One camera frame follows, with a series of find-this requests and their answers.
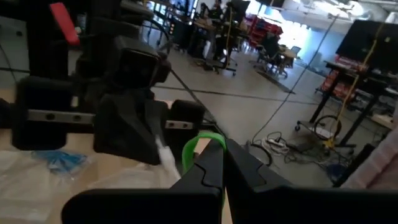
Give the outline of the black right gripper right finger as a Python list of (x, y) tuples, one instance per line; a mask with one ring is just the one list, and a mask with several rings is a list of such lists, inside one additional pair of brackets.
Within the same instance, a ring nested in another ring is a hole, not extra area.
[(233, 224), (398, 224), (398, 191), (294, 185), (232, 139), (225, 185)]

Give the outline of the black computer monitor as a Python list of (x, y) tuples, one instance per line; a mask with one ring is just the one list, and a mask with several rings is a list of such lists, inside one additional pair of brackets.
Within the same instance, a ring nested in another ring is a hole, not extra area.
[(369, 56), (371, 68), (398, 73), (398, 24), (356, 20), (336, 54), (359, 62)]

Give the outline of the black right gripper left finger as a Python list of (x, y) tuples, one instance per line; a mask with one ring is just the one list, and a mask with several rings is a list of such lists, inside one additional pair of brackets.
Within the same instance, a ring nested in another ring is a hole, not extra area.
[(211, 140), (169, 189), (92, 189), (72, 197), (62, 224), (221, 224), (224, 150)]

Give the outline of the shelf with red boxes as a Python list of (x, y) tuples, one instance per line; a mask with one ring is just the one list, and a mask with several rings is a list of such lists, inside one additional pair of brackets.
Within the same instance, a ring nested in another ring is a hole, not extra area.
[(336, 78), (339, 78), (336, 83), (332, 95), (343, 100), (352, 86), (352, 83), (355, 79), (355, 73), (359, 71), (359, 69), (365, 70), (367, 66), (362, 66), (362, 63), (357, 60), (351, 60), (347, 57), (342, 57), (338, 54), (335, 55), (335, 59), (332, 61), (325, 61), (326, 68), (329, 69), (329, 72), (326, 75), (325, 80), (318, 88), (319, 91), (326, 93)]

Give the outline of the pink chevron curtain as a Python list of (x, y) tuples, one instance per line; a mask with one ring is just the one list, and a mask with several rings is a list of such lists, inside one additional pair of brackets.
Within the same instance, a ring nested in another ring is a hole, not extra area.
[(341, 188), (398, 190), (398, 125), (348, 177)]

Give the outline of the wooden workbench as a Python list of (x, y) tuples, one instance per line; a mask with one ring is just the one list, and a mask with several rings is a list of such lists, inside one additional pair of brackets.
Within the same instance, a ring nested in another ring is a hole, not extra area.
[(197, 59), (212, 60), (216, 47), (215, 27), (195, 21), (188, 53)]

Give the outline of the green rubber band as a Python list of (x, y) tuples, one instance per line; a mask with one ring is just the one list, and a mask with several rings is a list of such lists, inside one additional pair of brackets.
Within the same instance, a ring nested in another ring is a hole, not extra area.
[(222, 146), (223, 151), (224, 152), (227, 151), (226, 139), (221, 134), (211, 133), (211, 132), (202, 132), (197, 134), (194, 138), (189, 140), (183, 147), (182, 150), (183, 174), (187, 173), (194, 163), (193, 155), (199, 140), (205, 138), (217, 141)]

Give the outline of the person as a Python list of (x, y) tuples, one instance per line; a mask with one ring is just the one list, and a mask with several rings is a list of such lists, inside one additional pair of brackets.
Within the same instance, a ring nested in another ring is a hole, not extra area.
[(202, 2), (200, 4), (199, 17), (202, 19), (206, 19), (208, 18), (209, 12), (210, 12), (209, 7), (204, 2)]
[(211, 19), (220, 19), (223, 10), (221, 8), (222, 0), (215, 0), (212, 8), (210, 9), (209, 16)]

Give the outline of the dark cluttered desk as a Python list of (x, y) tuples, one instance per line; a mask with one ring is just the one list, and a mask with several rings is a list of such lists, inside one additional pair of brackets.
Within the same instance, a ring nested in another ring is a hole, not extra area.
[[(329, 140), (326, 140), (325, 142), (328, 141), (331, 142), (330, 147), (349, 147), (349, 148), (356, 147), (354, 144), (350, 144), (348, 140), (351, 138), (351, 136), (356, 131), (361, 122), (365, 119), (365, 117), (370, 114), (373, 106), (379, 101), (379, 97), (382, 95), (386, 96), (392, 95), (392, 90), (389, 88), (389, 85), (395, 79), (396, 77), (392, 75), (376, 74), (374, 72), (360, 72), (360, 71), (356, 72), (355, 79), (351, 87), (353, 88), (353, 90), (360, 90), (371, 95), (370, 100), (367, 106), (361, 110), (361, 114), (358, 116), (358, 118), (350, 127), (346, 135), (341, 139), (341, 141), (338, 144), (333, 139), (334, 137), (330, 138)], [(338, 80), (339, 78), (336, 78), (330, 89), (323, 94), (323, 98), (321, 102), (318, 104), (318, 107), (314, 112), (314, 114), (312, 115), (310, 121), (297, 121), (297, 124), (295, 126), (296, 131), (300, 131), (300, 129), (304, 127), (305, 129), (313, 133), (312, 131), (313, 124), (317, 119), (319, 119), (318, 115), (326, 105), (326, 102), (332, 96), (332, 91)]]

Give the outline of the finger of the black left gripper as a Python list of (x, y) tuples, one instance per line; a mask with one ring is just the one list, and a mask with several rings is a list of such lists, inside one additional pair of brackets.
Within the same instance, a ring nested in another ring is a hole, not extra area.
[(164, 140), (164, 129), (167, 120), (168, 105), (163, 101), (154, 101), (154, 124), (153, 132), (160, 140)]
[(133, 96), (104, 95), (93, 118), (95, 152), (159, 165), (155, 138), (139, 117), (143, 109)]

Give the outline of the black aluminium table frame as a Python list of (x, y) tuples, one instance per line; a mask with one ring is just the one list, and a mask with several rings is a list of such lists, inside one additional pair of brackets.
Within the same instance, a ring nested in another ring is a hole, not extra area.
[(215, 117), (209, 111), (209, 109), (202, 103), (202, 101), (194, 94), (193, 90), (191, 90), (184, 81), (173, 71), (171, 70), (171, 74), (177, 79), (177, 81), (183, 86), (185, 91), (189, 93), (189, 95), (194, 99), (196, 103), (198, 103), (201, 107), (205, 109), (205, 116), (203, 118), (203, 125), (211, 126), (211, 129), (216, 133), (221, 134), (224, 137), (227, 137), (227, 133), (218, 125)]

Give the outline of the red bin rack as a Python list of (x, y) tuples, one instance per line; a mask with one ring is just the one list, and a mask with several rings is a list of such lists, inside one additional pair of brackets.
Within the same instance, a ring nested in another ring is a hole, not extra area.
[(248, 43), (255, 47), (267, 34), (280, 36), (283, 34), (281, 26), (276, 21), (260, 17), (255, 14), (247, 14), (244, 19), (248, 27)]

